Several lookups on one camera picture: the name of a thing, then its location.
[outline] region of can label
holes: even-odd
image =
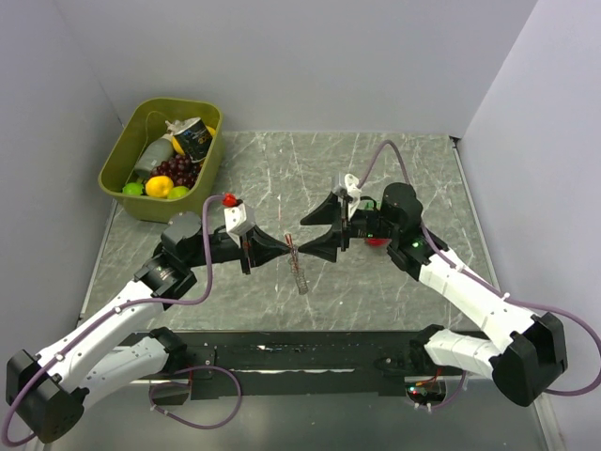
[[[174,137],[193,163],[200,163],[207,157],[208,148],[213,139],[200,118],[186,129],[174,134]]]

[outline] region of green fruit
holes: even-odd
[[[183,197],[184,195],[186,195],[189,191],[190,191],[190,188],[188,188],[187,186],[176,186],[173,190],[171,190],[169,192],[169,194],[167,195],[167,198],[168,199],[179,199],[180,197]]]
[[[123,187],[123,194],[142,195],[143,192],[144,185],[142,183],[128,183]]]

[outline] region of white wall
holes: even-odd
[[[97,175],[121,127],[51,2],[0,2],[0,61],[5,365],[77,321],[110,206]],[[4,370],[0,386],[4,394]],[[2,419],[6,411],[3,397]],[[23,431],[14,428],[11,437]]]
[[[601,332],[601,2],[539,0],[460,142],[501,284]],[[568,320],[569,370],[593,380],[592,340]],[[553,398],[568,449],[599,449],[601,389]]]
[[[213,101],[233,130],[460,136],[535,0],[56,0],[123,120]]]

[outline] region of marble countertop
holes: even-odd
[[[301,227],[299,220],[320,204],[331,176],[348,171],[360,177],[375,146],[392,139],[406,160],[424,204],[428,227],[489,280],[485,252],[448,136],[354,132],[234,132],[224,135],[226,153],[214,193],[232,192],[255,207],[257,224],[271,236],[307,242],[326,226]],[[381,198],[384,187],[402,181],[391,150],[384,150],[364,195]],[[210,228],[223,224],[214,209]],[[84,318],[98,311],[151,256],[163,224],[134,220],[117,208],[92,284]],[[420,330],[436,323],[453,329],[475,326],[437,293],[398,271],[385,248],[353,241],[335,264],[301,255],[309,285],[299,295],[285,257],[243,275],[239,263],[214,266],[208,300],[174,306],[147,328],[192,330]],[[205,268],[185,299],[205,288]]]

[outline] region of green bin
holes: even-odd
[[[193,188],[179,199],[158,199],[146,195],[121,193],[127,183],[138,179],[133,173],[133,167],[147,145],[166,133],[165,120],[173,122],[176,119],[184,120],[190,117],[201,117],[206,125],[216,131]],[[100,171],[98,182],[102,190],[114,197],[134,218],[167,223],[181,211],[194,211],[198,214],[202,212],[203,203],[210,195],[222,157],[222,113],[219,108],[203,101],[151,99],[136,108]]]

